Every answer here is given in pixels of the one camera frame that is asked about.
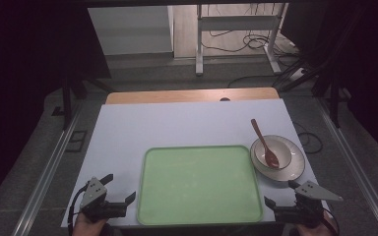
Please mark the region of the black stand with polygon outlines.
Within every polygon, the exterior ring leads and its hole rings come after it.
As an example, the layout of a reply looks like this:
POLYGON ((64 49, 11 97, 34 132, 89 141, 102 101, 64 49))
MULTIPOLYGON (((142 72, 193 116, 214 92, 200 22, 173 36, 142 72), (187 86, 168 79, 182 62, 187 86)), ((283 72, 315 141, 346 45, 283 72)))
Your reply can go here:
POLYGON ((338 69, 340 66, 340 56, 342 51, 346 48, 348 39, 353 30, 360 21, 366 6, 363 3, 356 3, 345 19, 345 25, 341 28, 339 38, 334 43, 332 49, 327 54, 326 59, 318 66, 313 68, 304 76, 299 77, 296 81, 291 82, 285 86, 281 86, 280 91, 290 91, 299 85, 317 77, 312 88, 312 94, 321 97, 325 94, 327 89, 330 90, 329 98, 329 118, 334 125, 339 128, 338 111, 340 102, 340 81, 338 78, 338 69))
POLYGON ((71 93, 78 99, 85 99, 88 96, 88 91, 84 85, 84 82, 88 82, 93 86, 104 90, 106 93, 115 92, 115 89, 109 85, 104 84, 98 79, 92 78, 85 73, 66 74, 62 77, 62 97, 63 97, 63 116, 64 124, 63 129, 66 130, 72 123, 73 110, 71 93))

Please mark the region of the person's right hand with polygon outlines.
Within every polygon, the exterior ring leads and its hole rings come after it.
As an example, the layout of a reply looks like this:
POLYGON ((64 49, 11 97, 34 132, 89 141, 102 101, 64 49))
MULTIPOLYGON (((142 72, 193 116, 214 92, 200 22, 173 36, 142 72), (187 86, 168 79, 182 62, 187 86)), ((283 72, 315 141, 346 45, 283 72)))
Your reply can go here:
MULTIPOLYGON (((325 212, 324 213, 325 220, 331 224, 331 226, 335 229, 335 231, 338 231, 337 224, 335 221, 325 212)), ((327 226, 325 226, 323 223, 318 225, 315 228, 308 228, 305 225, 302 224, 296 224, 295 225, 298 234, 300 236, 336 236, 336 232, 333 233, 327 226)))

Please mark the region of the white panel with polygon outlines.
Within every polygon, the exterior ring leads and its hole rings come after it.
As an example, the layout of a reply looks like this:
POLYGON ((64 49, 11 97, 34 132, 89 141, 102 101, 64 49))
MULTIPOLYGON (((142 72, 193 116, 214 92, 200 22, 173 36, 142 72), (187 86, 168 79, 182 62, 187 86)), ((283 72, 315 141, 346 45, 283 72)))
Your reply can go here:
POLYGON ((105 55, 173 51, 173 16, 169 6, 89 8, 105 55))

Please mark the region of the black floor socket frame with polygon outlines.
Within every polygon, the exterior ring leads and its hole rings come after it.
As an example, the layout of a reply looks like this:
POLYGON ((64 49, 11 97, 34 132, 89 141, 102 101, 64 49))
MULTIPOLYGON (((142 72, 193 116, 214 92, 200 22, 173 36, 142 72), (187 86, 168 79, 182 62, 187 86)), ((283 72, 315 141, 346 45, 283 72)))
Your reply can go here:
POLYGON ((65 151, 72 153, 81 152, 85 144, 87 134, 87 130, 74 131, 68 141, 65 151))

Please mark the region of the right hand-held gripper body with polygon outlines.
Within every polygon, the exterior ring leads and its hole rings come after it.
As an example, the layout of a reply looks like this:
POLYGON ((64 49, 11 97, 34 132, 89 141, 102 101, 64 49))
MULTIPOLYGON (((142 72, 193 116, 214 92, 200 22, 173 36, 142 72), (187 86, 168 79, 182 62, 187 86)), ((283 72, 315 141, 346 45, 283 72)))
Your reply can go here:
POLYGON ((294 206, 277 206, 273 210, 275 221, 302 224, 315 228, 324 219, 323 201, 342 202, 344 199, 312 181, 299 184, 294 191, 294 206))

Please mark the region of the metal floor rail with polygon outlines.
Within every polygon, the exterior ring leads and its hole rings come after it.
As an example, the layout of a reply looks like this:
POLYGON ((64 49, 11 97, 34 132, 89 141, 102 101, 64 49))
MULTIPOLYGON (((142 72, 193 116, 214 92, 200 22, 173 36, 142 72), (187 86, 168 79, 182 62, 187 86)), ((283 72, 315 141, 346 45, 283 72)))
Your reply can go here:
POLYGON ((51 153, 47 163, 44 166, 44 169, 41 175, 36 182, 36 185, 30 195, 29 200, 11 234, 11 236, 28 236, 36 216, 38 215, 39 209, 43 203, 45 195, 50 187, 52 179, 55 175, 55 172, 59 166, 63 153, 66 149, 66 146, 69 143, 69 140, 73 134, 73 131, 76 127, 78 119, 80 117, 81 111, 83 108, 83 103, 80 102, 73 106, 72 118, 67 128, 62 132, 60 138, 57 141, 56 147, 51 153))
POLYGON ((361 193, 366 199, 372 213, 374 214, 378 222, 378 194, 370 182, 368 176, 365 174, 360 162, 358 161, 354 151, 351 149, 349 142, 347 141, 341 128, 338 128, 335 123, 331 120, 329 114, 329 108, 325 104, 323 98, 317 98, 316 102, 318 107, 328 127, 333 139, 337 143, 339 150, 346 161, 351 174, 353 175, 361 193))

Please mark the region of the white bowl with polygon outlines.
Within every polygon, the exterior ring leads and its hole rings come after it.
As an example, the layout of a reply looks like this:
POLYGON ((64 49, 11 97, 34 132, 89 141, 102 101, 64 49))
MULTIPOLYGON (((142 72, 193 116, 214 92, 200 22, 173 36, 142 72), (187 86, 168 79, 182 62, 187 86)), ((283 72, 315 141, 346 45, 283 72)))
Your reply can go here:
POLYGON ((290 149, 285 142, 285 138, 280 136, 265 136, 269 150, 276 156, 279 166, 275 167, 269 165, 265 158, 265 148, 260 140, 254 142, 251 147, 252 162, 256 167, 263 167, 269 170, 282 170, 288 167, 291 163, 290 149))

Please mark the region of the white plate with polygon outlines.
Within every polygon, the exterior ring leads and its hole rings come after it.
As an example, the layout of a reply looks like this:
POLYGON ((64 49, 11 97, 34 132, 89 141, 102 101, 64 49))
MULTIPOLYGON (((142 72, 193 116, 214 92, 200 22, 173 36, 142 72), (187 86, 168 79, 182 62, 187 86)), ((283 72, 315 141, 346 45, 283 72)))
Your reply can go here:
POLYGON ((302 175, 305 169, 304 155, 299 147, 289 139, 285 138, 285 142, 290 149, 291 163, 288 167, 282 170, 269 170, 263 167, 255 168, 264 176, 279 182, 296 180, 302 175))

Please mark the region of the pale blue sheet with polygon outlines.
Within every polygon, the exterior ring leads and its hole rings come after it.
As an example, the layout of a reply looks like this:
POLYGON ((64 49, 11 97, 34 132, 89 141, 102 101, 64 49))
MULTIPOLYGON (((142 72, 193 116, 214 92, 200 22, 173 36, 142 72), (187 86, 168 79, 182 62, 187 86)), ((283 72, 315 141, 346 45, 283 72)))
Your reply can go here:
MULTIPOLYGON (((151 148, 244 146, 257 139, 250 121, 255 119, 264 135, 294 142, 303 152, 285 104, 280 99, 245 101, 177 102, 153 104, 110 104, 100 109, 76 185, 92 177, 112 174, 107 198, 121 202, 132 193, 137 199, 126 216, 113 218, 113 226, 147 227, 137 219, 142 169, 151 148)), ((267 197, 290 206, 294 192, 285 182, 274 181, 256 171, 260 200, 267 197)), ((273 213, 263 205, 263 218, 273 213)))

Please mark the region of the reddish brown spoon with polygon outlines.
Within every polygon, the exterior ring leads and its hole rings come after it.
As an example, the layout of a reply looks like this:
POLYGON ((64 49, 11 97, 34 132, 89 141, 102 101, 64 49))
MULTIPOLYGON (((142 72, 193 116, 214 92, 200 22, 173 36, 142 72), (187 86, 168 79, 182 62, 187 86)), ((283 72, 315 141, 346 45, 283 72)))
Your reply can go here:
POLYGON ((263 135, 262 135, 262 133, 259 129, 257 121, 255 119, 252 119, 251 124, 252 124, 252 127, 253 127, 255 133, 257 134, 259 140, 261 141, 261 143, 263 145, 264 157, 265 157, 266 163, 271 168, 279 168, 280 167, 279 160, 276 157, 276 155, 268 148, 266 141, 265 141, 265 139, 264 139, 264 137, 263 137, 263 135))

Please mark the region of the green tray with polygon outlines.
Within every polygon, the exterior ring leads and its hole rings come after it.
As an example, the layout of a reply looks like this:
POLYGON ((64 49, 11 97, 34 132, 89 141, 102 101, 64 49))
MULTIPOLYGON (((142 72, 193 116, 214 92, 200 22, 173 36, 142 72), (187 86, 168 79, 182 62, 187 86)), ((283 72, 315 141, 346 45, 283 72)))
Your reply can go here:
POLYGON ((140 223, 253 223, 262 218, 256 172, 246 147, 157 147, 146 152, 140 223))

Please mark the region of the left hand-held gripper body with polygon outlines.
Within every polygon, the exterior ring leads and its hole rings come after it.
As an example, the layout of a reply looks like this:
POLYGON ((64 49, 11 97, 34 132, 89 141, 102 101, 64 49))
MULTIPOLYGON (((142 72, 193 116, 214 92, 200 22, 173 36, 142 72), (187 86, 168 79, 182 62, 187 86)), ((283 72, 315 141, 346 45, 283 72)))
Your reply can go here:
POLYGON ((127 206, 125 203, 110 203, 106 198, 107 189, 100 183, 100 179, 93 177, 85 190, 80 203, 80 212, 91 222, 102 219, 125 217, 127 206))

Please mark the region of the person's left hand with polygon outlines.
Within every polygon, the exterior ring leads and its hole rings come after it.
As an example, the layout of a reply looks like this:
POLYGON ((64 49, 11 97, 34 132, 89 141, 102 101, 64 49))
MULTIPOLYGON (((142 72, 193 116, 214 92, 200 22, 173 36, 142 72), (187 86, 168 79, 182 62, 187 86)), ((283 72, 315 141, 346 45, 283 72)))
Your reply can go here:
POLYGON ((73 236, 99 236, 106 219, 91 222, 84 214, 79 213, 73 228, 73 236))

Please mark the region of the white metal stand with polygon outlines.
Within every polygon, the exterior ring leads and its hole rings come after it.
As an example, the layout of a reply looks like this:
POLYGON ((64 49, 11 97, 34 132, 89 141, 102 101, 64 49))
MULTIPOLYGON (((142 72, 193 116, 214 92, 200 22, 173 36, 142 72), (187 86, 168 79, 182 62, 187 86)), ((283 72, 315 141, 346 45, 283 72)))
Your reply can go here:
POLYGON ((284 15, 284 8, 285 3, 282 3, 275 15, 203 17, 202 6, 197 5, 196 75, 202 76, 204 72, 202 35, 204 31, 210 30, 267 30, 270 35, 268 41, 264 44, 264 51, 274 74, 279 75, 282 71, 273 49, 276 45, 276 37, 284 15))

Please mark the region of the white power strip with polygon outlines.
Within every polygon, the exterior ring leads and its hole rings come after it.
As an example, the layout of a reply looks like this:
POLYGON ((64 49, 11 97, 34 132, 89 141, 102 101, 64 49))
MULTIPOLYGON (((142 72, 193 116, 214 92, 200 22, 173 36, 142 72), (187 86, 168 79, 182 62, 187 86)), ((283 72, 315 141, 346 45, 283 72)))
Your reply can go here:
POLYGON ((307 73, 308 73, 307 69, 299 68, 288 79, 290 81, 296 81, 297 79, 299 79, 300 77, 302 77, 303 75, 305 75, 307 73))

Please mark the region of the wooden table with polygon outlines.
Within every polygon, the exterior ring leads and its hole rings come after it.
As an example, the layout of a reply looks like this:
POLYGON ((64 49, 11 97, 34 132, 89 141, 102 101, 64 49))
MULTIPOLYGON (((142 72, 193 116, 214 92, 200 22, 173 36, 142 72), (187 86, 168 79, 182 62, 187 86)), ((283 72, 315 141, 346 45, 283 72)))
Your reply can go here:
POLYGON ((112 92, 106 104, 140 104, 170 102, 238 101, 279 99, 274 88, 212 88, 158 91, 112 92))

